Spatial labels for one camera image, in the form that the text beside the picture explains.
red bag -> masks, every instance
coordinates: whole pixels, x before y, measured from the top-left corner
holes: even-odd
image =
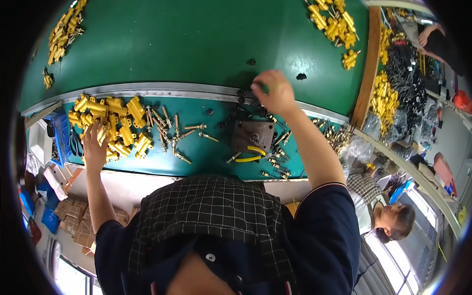
[[[454,105],[472,115],[472,103],[464,90],[458,90],[453,98]]]

blue plastic bin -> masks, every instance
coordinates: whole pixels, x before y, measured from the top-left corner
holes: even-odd
[[[69,146],[69,123],[67,115],[64,110],[60,112],[53,111],[49,115],[44,116],[44,119],[52,122],[56,134],[55,138],[58,147],[59,162],[54,159],[51,159],[51,162],[64,168],[64,163],[67,162],[72,153]]]

navy shirt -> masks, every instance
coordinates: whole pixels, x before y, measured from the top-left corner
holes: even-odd
[[[281,241],[302,294],[350,294],[359,269],[360,236],[346,187],[332,183],[312,190],[295,218],[282,206]],[[105,294],[164,294],[189,251],[236,293],[291,294],[287,282],[264,281],[259,247],[209,236],[176,235],[152,248],[140,277],[127,274],[131,242],[139,219],[125,228],[107,221],[96,235],[95,269]]]

white container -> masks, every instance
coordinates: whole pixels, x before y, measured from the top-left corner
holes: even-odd
[[[38,159],[41,166],[52,158],[52,138],[46,131],[47,123],[41,119],[29,129],[29,150]]]

checkered apron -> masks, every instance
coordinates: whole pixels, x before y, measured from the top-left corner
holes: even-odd
[[[279,200],[257,185],[223,176],[191,177],[162,187],[141,201],[128,270],[139,273],[146,249],[174,235],[206,234],[257,244],[269,279],[295,287],[280,241]]]
[[[380,186],[368,173],[350,174],[346,184],[347,189],[360,195],[366,204],[370,204],[376,196],[382,194]]]

